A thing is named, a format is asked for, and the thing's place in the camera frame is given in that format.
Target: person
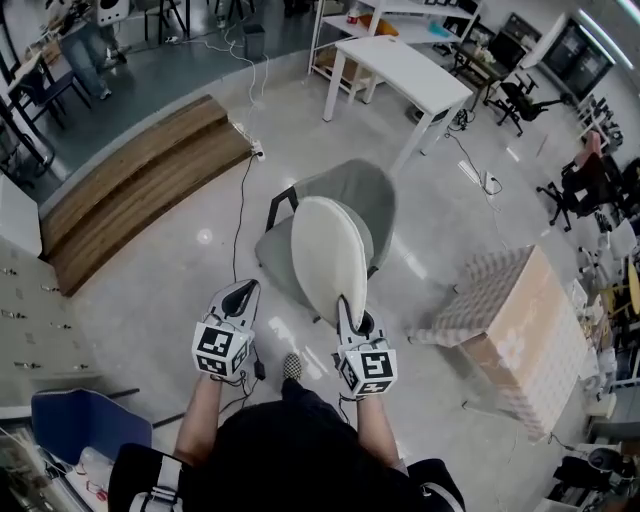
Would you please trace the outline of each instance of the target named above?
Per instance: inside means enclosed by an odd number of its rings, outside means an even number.
[[[442,461],[405,466],[380,395],[357,401],[355,431],[331,405],[300,384],[301,376],[299,357],[287,355],[282,400],[241,409],[218,428],[223,382],[201,375],[173,455],[185,463],[178,491],[183,511],[224,506],[275,510],[269,505],[465,510]],[[153,450],[124,445],[111,473],[109,510],[128,511],[137,494],[150,491],[162,457]]]
[[[87,21],[80,3],[73,0],[47,0],[45,7],[49,30],[59,27],[60,51],[89,93],[104,100],[111,90],[100,77],[105,61],[102,41],[96,24]]]

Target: wooden platform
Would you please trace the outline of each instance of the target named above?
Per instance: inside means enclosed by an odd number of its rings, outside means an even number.
[[[43,220],[43,254],[72,295],[111,256],[251,149],[205,96],[116,151]]]

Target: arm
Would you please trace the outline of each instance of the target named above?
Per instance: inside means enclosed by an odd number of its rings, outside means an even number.
[[[385,466],[395,468],[400,464],[400,456],[391,426],[384,412],[382,398],[368,396],[357,403],[358,442]]]
[[[222,382],[201,375],[182,420],[174,457],[192,466],[204,464],[218,433]]]

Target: table leg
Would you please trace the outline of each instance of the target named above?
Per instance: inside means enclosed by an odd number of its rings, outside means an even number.
[[[371,78],[369,78],[369,85],[367,85],[367,90],[365,91],[364,97],[362,98],[363,103],[366,103],[367,105],[371,103],[371,100],[373,99],[373,93],[376,90],[377,81],[378,77],[372,73]]]
[[[185,5],[185,16],[187,19],[185,20],[187,24],[187,39],[191,37],[191,0],[187,0]]]
[[[351,89],[349,89],[349,98],[347,99],[347,105],[353,105],[353,100],[356,97],[358,90],[358,82],[360,81],[360,75],[362,74],[362,66],[358,64],[356,66],[356,72],[353,74],[353,81],[351,82]]]
[[[423,144],[422,149],[420,150],[423,155],[426,155],[427,153],[429,153],[429,151],[431,151],[433,145],[446,131],[447,126],[449,126],[451,121],[453,121],[453,118],[456,116],[462,105],[464,105],[464,101],[458,103],[457,105],[451,106],[449,108],[449,112],[447,112],[447,115],[444,116],[442,121],[440,121],[440,123],[436,127],[434,127],[433,133],[429,134],[427,142]]]
[[[404,145],[404,147],[400,150],[400,154],[396,157],[396,161],[393,162],[393,165],[389,170],[389,174],[391,176],[397,176],[398,172],[400,172],[400,169],[402,169],[402,166],[405,164],[405,162],[409,158],[409,155],[411,155],[411,152],[414,150],[414,148],[418,145],[418,143],[422,139],[424,132],[427,131],[427,128],[431,124],[432,120],[433,120],[433,115],[425,112],[424,115],[422,116],[422,119],[420,119],[420,122],[418,123],[418,125],[414,128],[413,133],[409,137],[409,140]]]
[[[162,44],[162,17],[164,12],[164,0],[160,0],[160,12],[158,12],[158,46]]]
[[[336,106],[336,98],[338,97],[338,91],[340,90],[340,80],[342,79],[345,61],[344,53],[338,50],[336,52],[336,60],[333,63],[333,74],[331,75],[327,101],[324,105],[324,114],[322,115],[322,119],[327,122],[331,121],[333,118],[333,108]]]
[[[47,63],[44,61],[44,59],[42,59],[40,66],[42,68],[42,71],[44,72],[44,76],[46,76],[47,80],[49,80],[49,85],[53,85],[55,80],[53,79],[53,76],[51,75],[51,71],[49,70],[49,66],[47,66]]]

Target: blue chair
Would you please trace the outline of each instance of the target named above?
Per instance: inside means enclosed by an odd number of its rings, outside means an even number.
[[[118,398],[139,391],[111,395]],[[44,391],[31,397],[31,421],[36,442],[63,462],[75,466],[87,446],[116,460],[123,444],[151,447],[153,429],[184,416],[149,423],[111,398],[86,389]]]

